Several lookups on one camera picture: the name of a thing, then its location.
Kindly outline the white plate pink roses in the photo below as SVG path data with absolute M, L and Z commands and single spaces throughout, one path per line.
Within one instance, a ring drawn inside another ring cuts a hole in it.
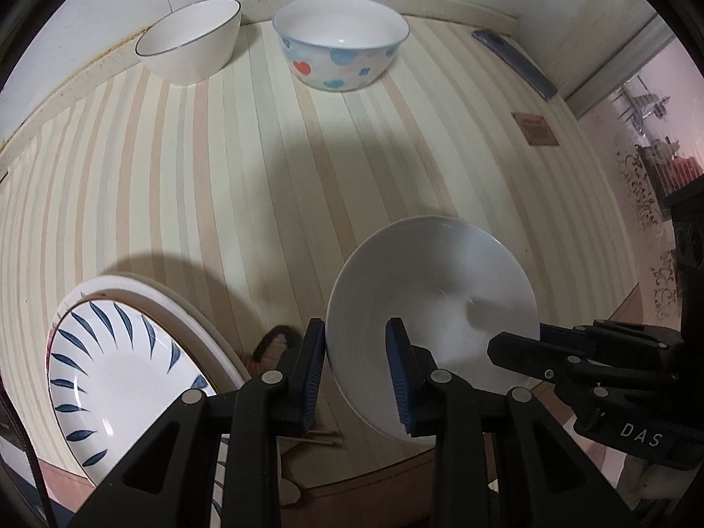
M 135 273 L 99 275 L 77 285 L 60 301 L 49 326 L 47 346 L 51 345 L 60 319 L 73 306 L 94 297 L 124 301 L 156 319 L 176 338 L 217 392 L 238 390 L 251 379 L 235 350 L 201 311 L 176 291 Z

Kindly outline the dark blue phone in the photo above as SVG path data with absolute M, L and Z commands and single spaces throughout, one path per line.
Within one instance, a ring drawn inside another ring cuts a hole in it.
M 511 67 L 545 101 L 553 99 L 558 93 L 543 72 L 499 33 L 478 29 L 473 31 L 473 37 Z

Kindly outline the white bowl dark rim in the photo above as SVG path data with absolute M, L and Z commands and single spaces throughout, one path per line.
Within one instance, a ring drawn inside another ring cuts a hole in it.
M 199 84 L 233 57 L 241 12 L 238 0 L 203 0 L 181 7 L 139 37 L 135 54 L 168 84 Z

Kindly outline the small brown card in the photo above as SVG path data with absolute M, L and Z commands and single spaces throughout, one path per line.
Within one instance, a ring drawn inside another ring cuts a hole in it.
M 513 113 L 512 117 L 523 133 L 526 142 L 533 147 L 558 147 L 558 141 L 548 121 L 539 114 Z

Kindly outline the white blue-striped plate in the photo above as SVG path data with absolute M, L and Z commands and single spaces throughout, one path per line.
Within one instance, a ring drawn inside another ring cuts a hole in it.
M 47 382 L 62 439 L 93 485 L 184 391 L 220 393 L 156 319 L 98 297 L 57 323 Z

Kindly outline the white bowl blue hearts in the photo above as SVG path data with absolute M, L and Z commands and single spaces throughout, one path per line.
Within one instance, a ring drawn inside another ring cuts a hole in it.
M 372 84 L 411 34 L 402 15 L 374 0 L 295 0 L 272 27 L 292 75 L 327 92 Z

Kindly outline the plain white bowl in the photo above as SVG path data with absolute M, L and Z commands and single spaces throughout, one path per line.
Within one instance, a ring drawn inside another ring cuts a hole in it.
M 489 340 L 503 331 L 536 340 L 539 319 L 523 267 L 479 227 L 443 216 L 390 224 L 354 250 L 329 298 L 327 358 L 342 397 L 375 432 L 409 444 L 385 354 L 394 317 L 412 345 L 477 389 L 533 383 L 488 358 Z

